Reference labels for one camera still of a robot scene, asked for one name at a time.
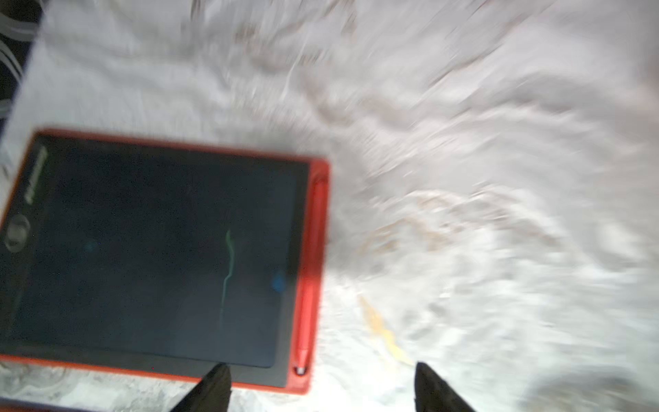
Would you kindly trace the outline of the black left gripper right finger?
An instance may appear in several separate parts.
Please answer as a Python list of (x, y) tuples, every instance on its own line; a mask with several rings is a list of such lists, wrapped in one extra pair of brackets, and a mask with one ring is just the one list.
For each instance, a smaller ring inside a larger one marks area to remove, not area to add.
[(416, 412), (475, 412), (427, 363), (415, 368)]

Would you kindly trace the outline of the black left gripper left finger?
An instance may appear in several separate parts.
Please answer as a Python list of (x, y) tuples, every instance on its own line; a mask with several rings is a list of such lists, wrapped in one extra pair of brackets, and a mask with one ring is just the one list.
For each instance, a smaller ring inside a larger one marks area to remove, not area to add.
[(213, 367), (172, 409), (172, 412), (228, 412), (232, 376), (228, 365)]

